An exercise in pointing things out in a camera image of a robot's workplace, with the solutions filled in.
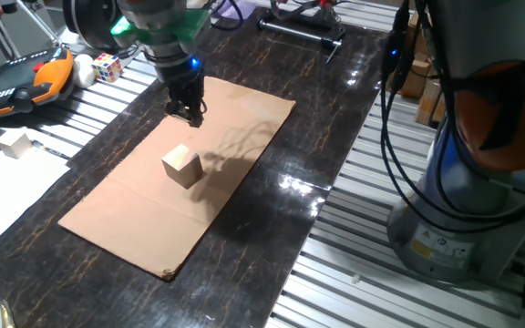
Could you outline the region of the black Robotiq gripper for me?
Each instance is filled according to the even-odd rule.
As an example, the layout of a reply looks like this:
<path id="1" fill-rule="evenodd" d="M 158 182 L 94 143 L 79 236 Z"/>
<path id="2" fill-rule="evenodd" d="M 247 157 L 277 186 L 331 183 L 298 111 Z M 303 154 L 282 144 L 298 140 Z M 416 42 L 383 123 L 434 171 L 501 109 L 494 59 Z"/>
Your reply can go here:
<path id="1" fill-rule="evenodd" d="M 204 104 L 202 61 L 195 54 L 187 54 L 179 43 L 146 45 L 146 59 L 154 66 L 158 80 L 169 89 L 166 113 L 178 117 L 188 114 L 190 126 L 199 128 Z"/>

